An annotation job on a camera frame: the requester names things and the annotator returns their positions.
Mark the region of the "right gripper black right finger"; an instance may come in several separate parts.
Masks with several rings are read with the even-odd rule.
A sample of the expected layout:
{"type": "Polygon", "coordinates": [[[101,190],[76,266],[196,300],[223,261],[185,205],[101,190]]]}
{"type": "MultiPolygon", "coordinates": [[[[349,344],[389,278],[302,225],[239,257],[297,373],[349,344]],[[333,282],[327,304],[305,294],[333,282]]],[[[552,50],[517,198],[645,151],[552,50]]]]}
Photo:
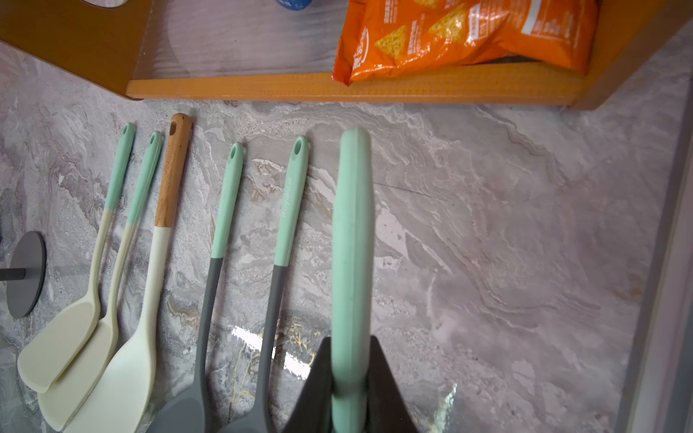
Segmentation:
{"type": "Polygon", "coordinates": [[[370,337],[369,431],[417,432],[376,336],[370,337]]]}

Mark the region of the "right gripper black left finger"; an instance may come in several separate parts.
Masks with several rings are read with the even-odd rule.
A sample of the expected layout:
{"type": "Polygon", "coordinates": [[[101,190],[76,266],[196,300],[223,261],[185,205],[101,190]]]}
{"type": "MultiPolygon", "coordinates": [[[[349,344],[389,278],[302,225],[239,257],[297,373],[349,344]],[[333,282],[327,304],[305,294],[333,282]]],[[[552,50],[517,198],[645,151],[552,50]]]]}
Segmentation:
{"type": "Polygon", "coordinates": [[[331,432],[331,393],[331,338],[325,337],[283,432],[331,432]]]}

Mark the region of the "grey spatula mint handle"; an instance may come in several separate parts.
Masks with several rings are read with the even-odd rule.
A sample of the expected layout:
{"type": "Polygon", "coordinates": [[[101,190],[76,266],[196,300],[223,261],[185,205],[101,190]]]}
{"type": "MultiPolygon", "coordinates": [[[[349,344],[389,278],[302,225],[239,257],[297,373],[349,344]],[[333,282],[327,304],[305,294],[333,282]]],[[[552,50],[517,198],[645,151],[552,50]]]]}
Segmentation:
{"type": "Polygon", "coordinates": [[[209,273],[200,312],[193,382],[157,412],[153,422],[147,429],[149,432],[211,431],[212,412],[206,378],[209,332],[244,162],[245,146],[240,143],[233,144],[227,158],[227,166],[222,183],[218,218],[209,262],[209,273]]]}
{"type": "Polygon", "coordinates": [[[282,304],[283,288],[288,274],[292,245],[301,209],[310,155],[308,139],[301,135],[292,146],[291,157],[283,187],[283,200],[277,244],[275,249],[273,277],[270,288],[265,329],[258,366],[254,405],[246,415],[233,420],[220,430],[222,432],[274,432],[268,393],[272,370],[274,342],[282,304]]]}

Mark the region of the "cream spatula mint handle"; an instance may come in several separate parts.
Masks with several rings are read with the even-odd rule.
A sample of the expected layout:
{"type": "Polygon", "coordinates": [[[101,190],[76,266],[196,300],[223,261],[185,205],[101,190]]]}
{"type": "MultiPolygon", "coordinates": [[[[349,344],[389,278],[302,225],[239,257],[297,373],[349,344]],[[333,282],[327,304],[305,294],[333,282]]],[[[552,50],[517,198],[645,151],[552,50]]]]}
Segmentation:
{"type": "Polygon", "coordinates": [[[332,428],[362,432],[374,265],[375,211],[369,134],[349,128],[340,139],[332,222],[332,428]]]}
{"type": "MultiPolygon", "coordinates": [[[[102,223],[97,235],[97,246],[92,259],[90,271],[90,290],[97,294],[100,260],[106,244],[106,230],[110,227],[113,214],[120,200],[126,166],[134,143],[135,126],[128,124],[121,135],[118,145],[117,161],[112,173],[111,184],[102,223]]],[[[43,418],[50,427],[63,431],[77,415],[81,406],[88,399],[101,375],[106,370],[116,352],[119,329],[117,321],[117,301],[121,281],[126,265],[126,258],[135,234],[146,200],[151,189],[153,175],[162,151],[164,139],[160,132],[151,135],[144,154],[142,168],[138,175],[128,220],[118,249],[114,270],[109,288],[108,309],[106,315],[90,328],[90,335],[82,342],[79,351],[70,359],[70,363],[61,371],[52,386],[38,394],[39,407],[43,418]]]]}

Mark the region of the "cream spatula wooden handle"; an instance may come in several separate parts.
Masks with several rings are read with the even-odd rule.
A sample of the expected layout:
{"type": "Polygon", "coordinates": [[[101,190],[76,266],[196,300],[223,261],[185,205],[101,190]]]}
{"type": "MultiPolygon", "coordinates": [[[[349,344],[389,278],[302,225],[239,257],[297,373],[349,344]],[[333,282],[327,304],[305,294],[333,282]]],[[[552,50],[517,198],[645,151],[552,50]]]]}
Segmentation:
{"type": "Polygon", "coordinates": [[[188,115],[171,118],[138,325],[110,360],[67,432],[135,432],[142,420],[155,379],[158,308],[192,128],[188,115]]]}

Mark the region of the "grey utensil rack stand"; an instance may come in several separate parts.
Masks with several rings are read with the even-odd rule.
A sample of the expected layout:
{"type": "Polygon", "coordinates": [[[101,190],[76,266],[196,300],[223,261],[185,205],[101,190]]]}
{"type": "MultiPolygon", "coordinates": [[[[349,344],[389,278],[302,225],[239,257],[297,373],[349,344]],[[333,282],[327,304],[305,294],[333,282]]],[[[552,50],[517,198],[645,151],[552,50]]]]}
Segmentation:
{"type": "Polygon", "coordinates": [[[1,269],[1,281],[6,282],[6,303],[13,318],[24,318],[34,309],[43,288],[46,259],[43,236],[30,231],[14,248],[10,267],[1,269]]]}

